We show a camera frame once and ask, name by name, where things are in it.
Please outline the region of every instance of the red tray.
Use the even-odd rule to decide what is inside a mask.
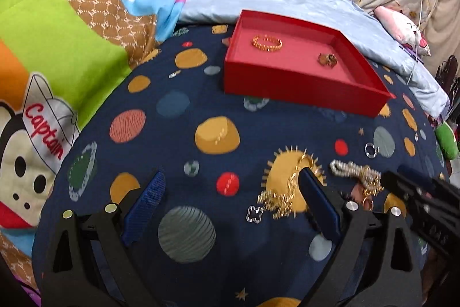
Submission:
[[[275,52],[256,49],[254,36],[280,39]],[[334,68],[318,56],[334,54]],[[338,30],[264,12],[241,12],[224,62],[224,91],[376,117],[391,98],[363,55]]]

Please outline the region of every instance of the green plush toy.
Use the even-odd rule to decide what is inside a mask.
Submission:
[[[436,128],[434,133],[436,134],[436,138],[438,139],[439,146],[441,147],[444,157],[447,160],[455,159],[459,149],[452,128],[444,122],[441,126]]]

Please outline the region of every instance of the silver clover charm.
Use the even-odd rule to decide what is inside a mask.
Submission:
[[[249,223],[260,223],[262,220],[262,214],[265,212],[265,207],[256,207],[250,206],[248,208],[248,214],[246,215],[246,220]]]

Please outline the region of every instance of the brown patterned fabric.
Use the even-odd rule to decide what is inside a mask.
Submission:
[[[156,15],[129,14],[121,0],[68,0],[80,18],[98,35],[122,46],[131,67],[157,46]]]
[[[32,272],[32,261],[0,233],[0,254],[5,259],[11,273],[31,288],[38,290]]]

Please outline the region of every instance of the twisted gold ring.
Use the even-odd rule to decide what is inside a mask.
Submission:
[[[271,42],[273,44],[272,45],[271,44],[270,45],[262,44],[262,43],[259,42],[259,39],[261,39],[263,41]],[[278,39],[278,38],[270,37],[270,36],[265,34],[264,36],[260,36],[260,35],[255,36],[252,39],[252,45],[256,49],[259,49],[259,50],[262,50],[262,51],[267,51],[267,52],[273,52],[273,51],[280,50],[281,47],[283,46],[283,42],[281,42],[281,40]]]

